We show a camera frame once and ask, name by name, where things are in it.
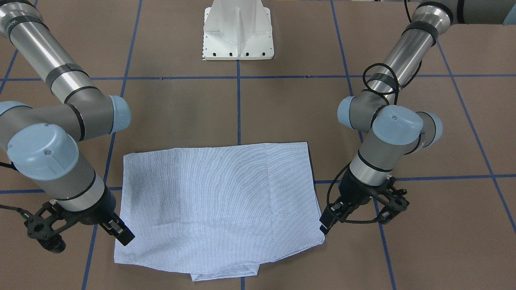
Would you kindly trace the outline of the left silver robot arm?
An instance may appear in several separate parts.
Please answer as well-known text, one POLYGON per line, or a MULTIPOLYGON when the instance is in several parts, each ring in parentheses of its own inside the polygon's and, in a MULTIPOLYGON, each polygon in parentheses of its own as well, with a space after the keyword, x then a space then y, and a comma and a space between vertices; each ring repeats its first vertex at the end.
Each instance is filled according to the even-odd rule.
POLYGON ((435 144, 443 124, 435 114, 404 107, 399 96, 441 35, 454 26, 515 25, 514 0, 422 0, 413 14, 405 12, 409 22, 385 60, 365 68, 363 90, 339 103, 338 121, 365 138, 335 177, 339 197, 326 197, 324 235, 338 222, 387 224, 407 209, 407 191, 395 187, 392 172, 402 156, 435 144))

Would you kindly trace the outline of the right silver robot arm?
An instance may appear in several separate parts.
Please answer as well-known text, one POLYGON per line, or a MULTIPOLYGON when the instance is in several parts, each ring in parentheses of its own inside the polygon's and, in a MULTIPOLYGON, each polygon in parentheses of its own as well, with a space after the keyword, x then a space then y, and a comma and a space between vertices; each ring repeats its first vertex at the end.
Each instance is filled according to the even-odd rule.
POLYGON ((39 185, 51 199, 24 219, 29 238, 46 250, 62 252, 61 233, 81 223, 100 225, 123 246, 134 234, 115 213, 116 198, 81 154, 78 143, 126 129, 127 102, 106 96, 51 34, 38 9, 27 0, 2 0, 1 36, 45 82, 57 106, 33 108, 1 103, 1 149, 15 169, 39 185))

